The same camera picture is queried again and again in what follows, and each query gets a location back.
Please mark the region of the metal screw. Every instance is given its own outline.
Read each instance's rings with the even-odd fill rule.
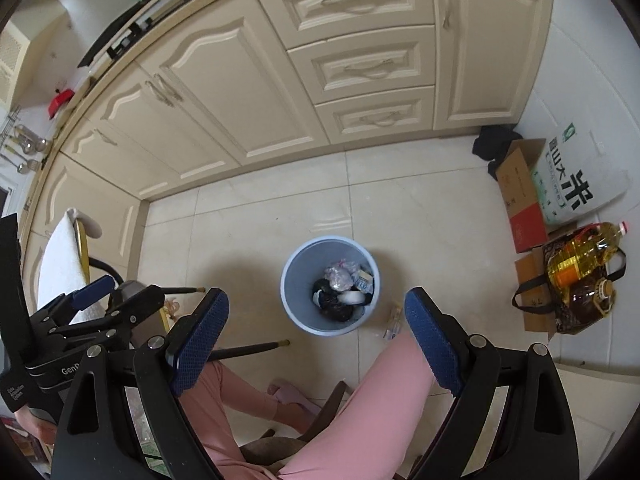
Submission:
[[[89,346],[89,349],[86,351],[88,357],[98,357],[102,352],[102,348],[99,345]]]
[[[164,337],[161,335],[155,335],[149,339],[146,344],[152,349],[160,348],[164,344]]]
[[[533,351],[538,355],[547,355],[549,353],[549,349],[542,343],[535,343]]]
[[[484,348],[486,346],[486,339],[478,334],[473,334],[469,338],[469,342],[471,346],[475,346],[476,348]]]

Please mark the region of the wall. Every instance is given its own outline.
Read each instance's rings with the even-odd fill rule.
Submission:
[[[552,352],[565,364],[640,374],[640,48],[610,0],[555,0],[534,91],[518,125],[525,137],[553,137],[574,123],[589,131],[631,188],[598,213],[625,219],[626,276],[616,282],[612,314],[581,334],[556,336]]]
[[[45,138],[51,138],[53,123],[49,121],[47,106],[55,95],[55,89],[76,88],[88,73],[86,68],[78,69],[78,63],[102,31],[135,0],[59,0],[66,8],[68,17],[60,25],[47,53],[38,67],[31,87],[20,99],[22,107],[19,123]],[[6,112],[0,108],[0,124]],[[16,156],[10,158],[19,162]],[[8,180],[17,190],[16,212],[24,204],[33,173],[20,175],[7,162],[0,160],[0,186]]]

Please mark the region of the light blue trash can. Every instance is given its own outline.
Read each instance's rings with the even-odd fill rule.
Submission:
[[[356,262],[374,279],[371,303],[357,307],[353,317],[345,322],[327,319],[311,301],[314,282],[324,276],[329,265],[340,260]],[[359,243],[341,236],[322,236],[303,244],[291,255],[282,271],[280,295],[287,314],[302,330],[322,336],[342,335],[355,330],[373,313],[380,298],[380,271],[369,251]]]

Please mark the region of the person's hand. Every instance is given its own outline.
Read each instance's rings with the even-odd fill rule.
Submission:
[[[18,421],[18,424],[20,424],[25,431],[39,438],[45,444],[53,446],[56,441],[56,430],[58,429],[55,424],[51,424],[48,420],[42,420],[33,415],[26,404],[15,412],[14,415],[15,420]]]

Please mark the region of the tile floor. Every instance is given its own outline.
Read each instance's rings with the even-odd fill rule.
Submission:
[[[151,205],[139,279],[158,285],[217,286],[230,297],[221,346],[288,338],[292,346],[229,361],[258,388],[274,377],[322,402],[339,380],[355,387],[380,351],[389,308],[423,286],[469,332],[496,346],[528,348],[510,305],[513,249],[497,184],[471,153],[473,139],[428,139],[321,156],[236,176]],[[280,303],[282,267],[305,241],[352,237],[375,257],[382,299],[372,319],[337,338],[298,329]],[[184,312],[199,298],[180,298]],[[424,452],[451,404],[435,387],[400,473]],[[476,453],[484,462],[504,403],[495,397]],[[273,424],[230,413],[240,443]]]

